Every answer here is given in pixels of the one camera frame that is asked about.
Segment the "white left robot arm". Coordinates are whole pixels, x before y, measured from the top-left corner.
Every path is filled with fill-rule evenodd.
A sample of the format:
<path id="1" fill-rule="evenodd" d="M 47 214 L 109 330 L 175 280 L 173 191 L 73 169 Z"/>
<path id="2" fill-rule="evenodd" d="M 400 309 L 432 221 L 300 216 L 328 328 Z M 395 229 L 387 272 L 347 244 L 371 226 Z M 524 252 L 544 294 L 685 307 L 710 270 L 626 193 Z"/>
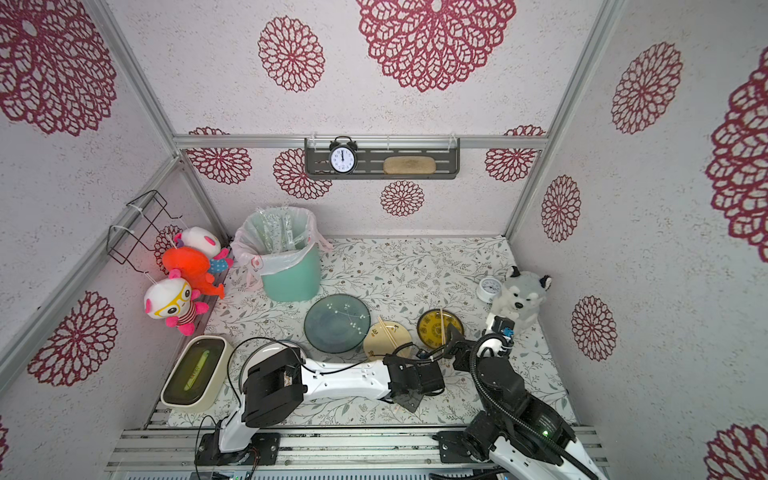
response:
<path id="1" fill-rule="evenodd" d="M 271 342 L 248 357 L 235 390 L 238 407 L 214 435 L 220 454 L 246 450 L 257 430 L 283 422 L 305 402 L 364 398 L 414 412 L 423 398 L 441 394 L 445 382 L 435 361 L 386 354 L 352 364 L 318 362 L 296 344 Z"/>

